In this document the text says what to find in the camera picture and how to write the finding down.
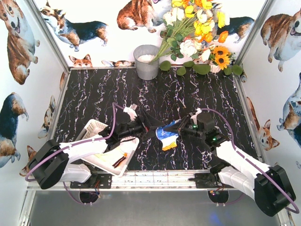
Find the blue dotted glove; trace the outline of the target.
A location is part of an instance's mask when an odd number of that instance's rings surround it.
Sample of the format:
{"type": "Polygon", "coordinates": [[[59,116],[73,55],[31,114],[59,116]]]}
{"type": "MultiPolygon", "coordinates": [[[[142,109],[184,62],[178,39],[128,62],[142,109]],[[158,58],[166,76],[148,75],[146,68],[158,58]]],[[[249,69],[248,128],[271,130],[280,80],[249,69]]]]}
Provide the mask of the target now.
{"type": "Polygon", "coordinates": [[[158,127],[156,129],[156,137],[158,140],[162,142],[162,150],[167,151],[169,149],[177,147],[176,140],[179,137],[178,133],[165,131],[166,128],[173,126],[174,124],[178,123],[180,120],[176,120],[171,122],[170,124],[164,127],[158,127]]]}

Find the cream glove red cuff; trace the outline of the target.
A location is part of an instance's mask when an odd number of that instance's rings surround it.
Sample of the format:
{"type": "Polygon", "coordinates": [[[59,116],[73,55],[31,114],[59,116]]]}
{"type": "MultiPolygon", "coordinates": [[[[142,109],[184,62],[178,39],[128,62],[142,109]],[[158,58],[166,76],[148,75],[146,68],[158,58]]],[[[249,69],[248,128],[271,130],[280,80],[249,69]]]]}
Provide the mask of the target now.
{"type": "Polygon", "coordinates": [[[110,151],[102,154],[95,154],[94,156],[99,160],[110,164],[113,168],[117,168],[127,159],[127,153],[121,151],[110,151]]]}

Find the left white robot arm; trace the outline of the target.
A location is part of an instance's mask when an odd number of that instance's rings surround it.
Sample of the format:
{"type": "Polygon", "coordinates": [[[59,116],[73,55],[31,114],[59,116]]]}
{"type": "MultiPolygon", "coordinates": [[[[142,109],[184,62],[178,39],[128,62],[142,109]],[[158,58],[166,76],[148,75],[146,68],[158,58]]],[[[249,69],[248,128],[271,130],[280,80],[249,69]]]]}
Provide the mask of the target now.
{"type": "Polygon", "coordinates": [[[25,176],[36,181],[41,189],[49,189],[58,182],[87,182],[93,175],[88,165],[97,167],[116,177],[123,176],[141,140],[156,135],[155,130],[164,123],[145,110],[135,111],[135,105],[123,108],[122,121],[113,117],[113,125],[96,120],[88,125],[93,136],[69,143],[48,140],[28,162],[25,176]]]}

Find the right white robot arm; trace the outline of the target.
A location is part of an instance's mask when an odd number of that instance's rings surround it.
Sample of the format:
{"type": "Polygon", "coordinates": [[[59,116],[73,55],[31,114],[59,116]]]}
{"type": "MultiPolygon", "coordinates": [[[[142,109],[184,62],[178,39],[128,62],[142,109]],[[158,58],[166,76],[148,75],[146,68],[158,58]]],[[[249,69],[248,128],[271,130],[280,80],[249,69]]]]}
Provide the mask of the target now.
{"type": "Polygon", "coordinates": [[[267,216],[274,216],[282,209],[299,213],[296,195],[286,171],[279,165],[271,167],[239,149],[220,133],[210,113],[197,112],[164,127],[165,131],[179,136],[194,137],[207,151],[221,160],[210,169],[219,181],[231,186],[250,198],[267,216]]]}

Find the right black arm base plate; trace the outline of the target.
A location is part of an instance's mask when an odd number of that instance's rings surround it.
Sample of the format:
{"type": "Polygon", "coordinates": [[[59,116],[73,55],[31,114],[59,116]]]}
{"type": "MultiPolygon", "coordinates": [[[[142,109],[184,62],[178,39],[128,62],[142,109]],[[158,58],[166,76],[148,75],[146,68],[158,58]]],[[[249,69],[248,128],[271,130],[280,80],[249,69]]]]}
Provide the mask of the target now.
{"type": "Polygon", "coordinates": [[[193,181],[196,188],[234,188],[221,181],[218,173],[219,171],[209,171],[207,173],[195,173],[193,177],[189,178],[189,181],[193,181]]]}

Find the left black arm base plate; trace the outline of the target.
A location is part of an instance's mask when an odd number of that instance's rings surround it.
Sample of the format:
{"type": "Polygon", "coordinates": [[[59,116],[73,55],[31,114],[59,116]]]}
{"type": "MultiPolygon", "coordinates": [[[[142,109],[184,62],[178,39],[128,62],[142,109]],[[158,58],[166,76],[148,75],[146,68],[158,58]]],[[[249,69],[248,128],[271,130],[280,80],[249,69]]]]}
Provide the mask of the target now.
{"type": "Polygon", "coordinates": [[[86,182],[71,182],[71,189],[81,189],[81,188],[101,188],[110,189],[112,182],[112,175],[107,173],[96,173],[93,174],[86,182]]]}

